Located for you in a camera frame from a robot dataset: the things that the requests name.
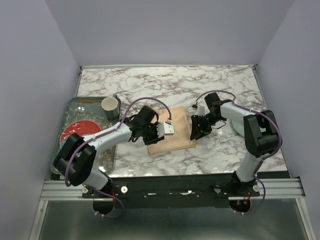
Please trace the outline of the peach cloth napkin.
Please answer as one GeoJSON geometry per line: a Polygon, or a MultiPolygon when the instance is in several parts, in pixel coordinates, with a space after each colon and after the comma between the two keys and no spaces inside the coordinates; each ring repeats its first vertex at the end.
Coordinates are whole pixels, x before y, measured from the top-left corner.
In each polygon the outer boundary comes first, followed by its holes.
{"type": "Polygon", "coordinates": [[[196,147],[196,141],[190,140],[192,128],[185,108],[183,106],[172,107],[170,112],[175,133],[174,135],[165,136],[164,140],[156,144],[148,145],[147,151],[149,155],[196,147]]]}

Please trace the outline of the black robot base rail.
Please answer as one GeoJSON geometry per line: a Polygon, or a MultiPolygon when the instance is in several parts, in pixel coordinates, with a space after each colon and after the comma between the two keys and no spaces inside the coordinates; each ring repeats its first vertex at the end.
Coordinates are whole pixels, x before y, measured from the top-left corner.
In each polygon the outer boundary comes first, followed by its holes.
{"type": "Polygon", "coordinates": [[[82,196],[105,203],[110,194],[126,209],[228,208],[237,200],[260,196],[257,182],[237,183],[233,173],[113,178],[100,192],[88,189],[82,196]]]}

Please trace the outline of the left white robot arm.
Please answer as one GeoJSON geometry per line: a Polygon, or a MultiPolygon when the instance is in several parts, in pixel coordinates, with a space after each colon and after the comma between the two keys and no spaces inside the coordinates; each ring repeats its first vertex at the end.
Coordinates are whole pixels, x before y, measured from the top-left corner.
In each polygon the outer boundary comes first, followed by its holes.
{"type": "Polygon", "coordinates": [[[111,191],[110,178],[100,170],[96,158],[121,143],[135,142],[141,137],[148,146],[175,133],[170,119],[153,122],[154,118],[159,119],[157,112],[145,105],[138,114],[103,131],[84,137],[74,133],[66,138],[52,164],[69,185],[90,186],[99,197],[107,197],[111,191]]]}

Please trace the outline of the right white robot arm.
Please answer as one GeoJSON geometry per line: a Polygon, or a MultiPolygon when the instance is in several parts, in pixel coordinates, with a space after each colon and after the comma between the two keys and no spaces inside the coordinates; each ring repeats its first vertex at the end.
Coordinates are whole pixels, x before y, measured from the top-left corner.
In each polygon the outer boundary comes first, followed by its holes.
{"type": "Polygon", "coordinates": [[[274,113],[271,110],[257,111],[236,103],[233,99],[222,100],[219,91],[211,90],[203,93],[205,108],[199,105],[199,98],[193,104],[197,114],[191,116],[191,140],[198,140],[209,135],[217,122],[231,120],[243,126],[245,157],[240,167],[231,177],[230,191],[241,196],[256,180],[256,174],[264,161],[275,155],[282,146],[282,136],[274,113]]]}

